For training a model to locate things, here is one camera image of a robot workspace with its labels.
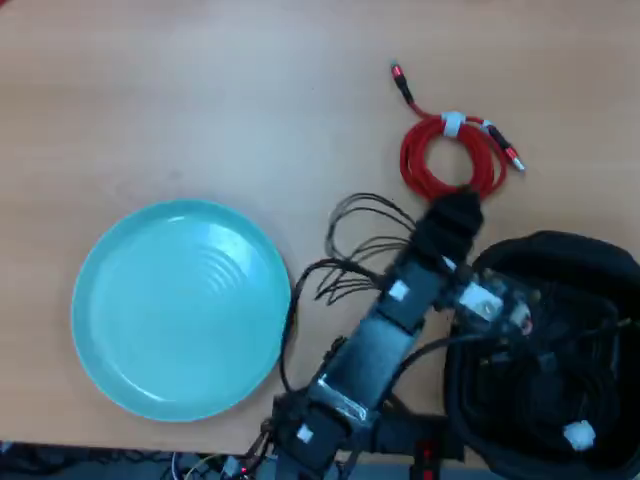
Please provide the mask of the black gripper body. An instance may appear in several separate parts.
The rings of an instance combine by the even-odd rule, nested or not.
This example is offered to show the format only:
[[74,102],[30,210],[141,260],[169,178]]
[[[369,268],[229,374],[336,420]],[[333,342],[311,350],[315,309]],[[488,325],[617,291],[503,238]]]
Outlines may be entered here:
[[438,312],[453,311],[453,319],[461,326],[472,323],[472,311],[461,303],[465,290],[478,279],[476,272],[462,262],[456,264],[449,258],[437,258],[432,271],[434,300],[432,306]]

